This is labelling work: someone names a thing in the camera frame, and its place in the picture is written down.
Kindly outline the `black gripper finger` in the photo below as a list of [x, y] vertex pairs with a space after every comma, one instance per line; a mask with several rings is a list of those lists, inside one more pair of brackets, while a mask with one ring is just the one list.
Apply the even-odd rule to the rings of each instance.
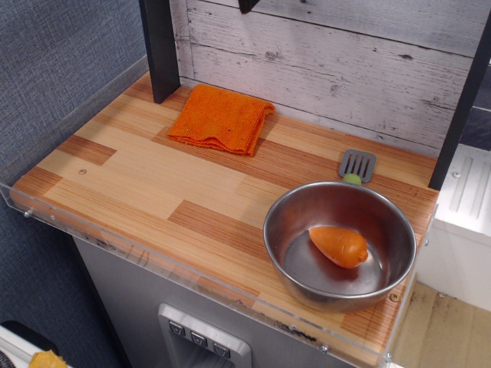
[[238, 0], [239, 10], [242, 14], [248, 14], [259, 3], [259, 0]]

